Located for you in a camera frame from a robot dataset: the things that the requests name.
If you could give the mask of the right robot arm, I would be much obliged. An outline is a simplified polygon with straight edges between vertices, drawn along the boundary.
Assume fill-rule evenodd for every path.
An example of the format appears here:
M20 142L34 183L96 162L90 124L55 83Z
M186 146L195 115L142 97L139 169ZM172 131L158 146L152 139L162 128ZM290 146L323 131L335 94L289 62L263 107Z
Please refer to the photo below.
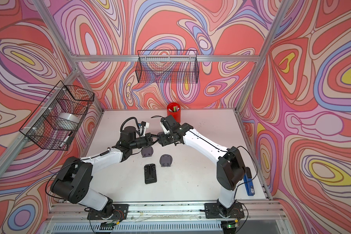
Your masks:
M236 192L246 175L250 175L250 168L244 163L239 150L240 147L223 147L206 138L191 125L178 122L169 124L161 121L162 133L158 134L161 146L179 143L194 148L216 166L216 179L221 185L220 195L216 202L216 212L206 211L206 214L229 217L236 202Z

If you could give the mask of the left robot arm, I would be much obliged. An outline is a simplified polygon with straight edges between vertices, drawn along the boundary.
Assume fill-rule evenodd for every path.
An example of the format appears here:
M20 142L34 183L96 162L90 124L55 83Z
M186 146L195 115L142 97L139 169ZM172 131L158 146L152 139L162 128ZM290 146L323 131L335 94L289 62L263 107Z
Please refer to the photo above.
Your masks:
M111 198L90 188L95 174L109 166L126 161L134 155L134 150L152 146L152 135L147 133L148 122L138 123L130 117L120 128L120 138L116 145L95 156L69 157L50 186L50 192L60 198L89 208L102 219L111 219L115 207Z

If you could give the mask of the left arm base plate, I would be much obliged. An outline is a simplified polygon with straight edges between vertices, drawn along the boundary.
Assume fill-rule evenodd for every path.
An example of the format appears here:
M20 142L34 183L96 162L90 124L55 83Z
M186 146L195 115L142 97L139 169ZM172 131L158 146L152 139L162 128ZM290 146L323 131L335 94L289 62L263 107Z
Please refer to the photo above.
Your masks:
M122 221L127 218L129 204L113 203L101 211L92 209L87 216L88 220L116 220Z

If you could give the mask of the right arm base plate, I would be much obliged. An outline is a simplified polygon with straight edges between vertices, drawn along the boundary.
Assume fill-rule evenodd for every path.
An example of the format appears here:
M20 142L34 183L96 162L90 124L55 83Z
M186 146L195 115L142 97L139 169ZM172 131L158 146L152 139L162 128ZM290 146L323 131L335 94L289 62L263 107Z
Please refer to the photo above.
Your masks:
M245 217L242 204L236 201L229 208L219 202L205 203L204 213L207 219L237 218L240 220Z

